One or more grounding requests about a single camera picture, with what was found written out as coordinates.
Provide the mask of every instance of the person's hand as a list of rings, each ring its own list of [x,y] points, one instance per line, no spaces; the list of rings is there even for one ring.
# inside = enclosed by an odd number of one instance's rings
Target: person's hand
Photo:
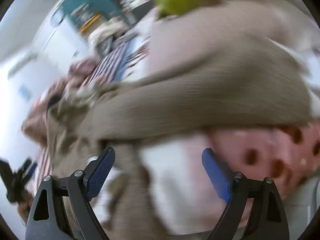
[[[17,207],[18,213],[22,218],[23,222],[25,222],[25,224],[27,224],[27,221],[28,221],[29,210],[31,208],[32,202],[33,202],[33,197],[30,193],[28,193],[28,200],[24,202],[20,202]]]

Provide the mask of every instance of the teal wall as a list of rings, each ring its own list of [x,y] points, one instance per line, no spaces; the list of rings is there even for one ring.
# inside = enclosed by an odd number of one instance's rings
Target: teal wall
[[[114,3],[112,0],[65,0],[62,3],[62,9],[66,14],[70,15],[76,8],[78,8],[83,3],[89,4],[90,11],[95,13],[102,13],[107,20],[110,19],[109,14],[111,12],[115,12],[117,15],[121,15],[125,19],[125,21],[127,21],[125,14],[122,12],[119,6],[116,5],[116,3]],[[70,16],[70,18],[75,23],[75,19],[72,16]]]

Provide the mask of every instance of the blue gripper pad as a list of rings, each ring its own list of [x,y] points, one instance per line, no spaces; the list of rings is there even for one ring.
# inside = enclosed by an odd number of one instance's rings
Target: blue gripper pad
[[[233,171],[210,148],[202,152],[202,165],[219,198],[228,203],[232,197]]]
[[[91,201],[98,196],[113,164],[115,163],[116,154],[112,147],[108,147],[95,161],[91,161],[85,168],[84,184],[87,187],[86,198]]]

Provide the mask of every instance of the brown garment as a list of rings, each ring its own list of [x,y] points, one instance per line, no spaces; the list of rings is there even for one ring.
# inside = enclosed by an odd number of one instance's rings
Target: brown garment
[[[177,65],[132,84],[71,92],[48,118],[53,174],[69,176],[99,155],[106,142],[125,179],[115,189],[111,239],[166,239],[155,217],[135,141],[204,126],[303,123],[311,119],[300,66],[266,38],[234,39],[209,57]]]

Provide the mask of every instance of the metal screw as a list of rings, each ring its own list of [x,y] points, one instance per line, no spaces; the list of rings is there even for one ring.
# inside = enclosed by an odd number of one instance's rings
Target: metal screw
[[[81,175],[82,175],[82,171],[81,170],[78,170],[78,171],[75,171],[75,173],[74,173],[74,175],[76,176],[76,177],[80,177]]]
[[[269,183],[269,184],[272,184],[273,183],[273,179],[271,179],[269,177],[266,177],[266,182]]]
[[[237,172],[235,172],[235,177],[237,179],[241,179],[243,177],[243,174],[241,172],[237,171]]]
[[[44,181],[49,181],[51,179],[51,176],[50,175],[47,175],[47,176],[44,176],[43,177],[43,180]]]

